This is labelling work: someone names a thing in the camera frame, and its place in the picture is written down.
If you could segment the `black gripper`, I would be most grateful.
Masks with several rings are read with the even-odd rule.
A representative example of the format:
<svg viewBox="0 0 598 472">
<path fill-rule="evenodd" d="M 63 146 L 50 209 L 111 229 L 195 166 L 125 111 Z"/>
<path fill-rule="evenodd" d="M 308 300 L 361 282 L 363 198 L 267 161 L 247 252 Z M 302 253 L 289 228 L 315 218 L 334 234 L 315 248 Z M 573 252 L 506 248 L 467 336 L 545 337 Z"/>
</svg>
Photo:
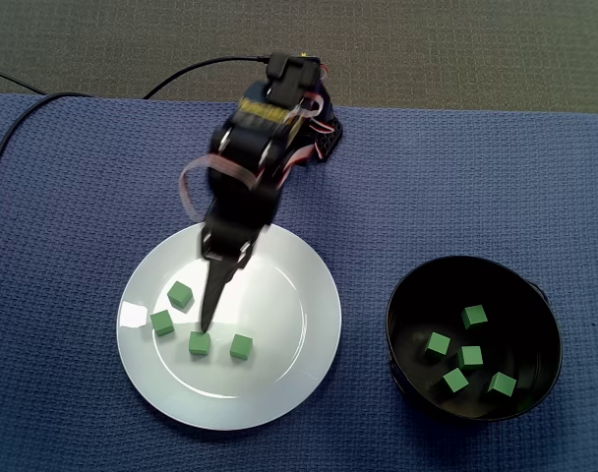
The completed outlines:
<svg viewBox="0 0 598 472">
<path fill-rule="evenodd" d="M 259 235 L 271 225 L 281 190 L 279 182 L 265 174 L 252 188 L 217 170 L 208 172 L 213 200 L 204 218 L 202 254 L 209 261 L 201 307 L 202 332 L 209 330 L 224 289 L 253 253 Z"/>
</svg>

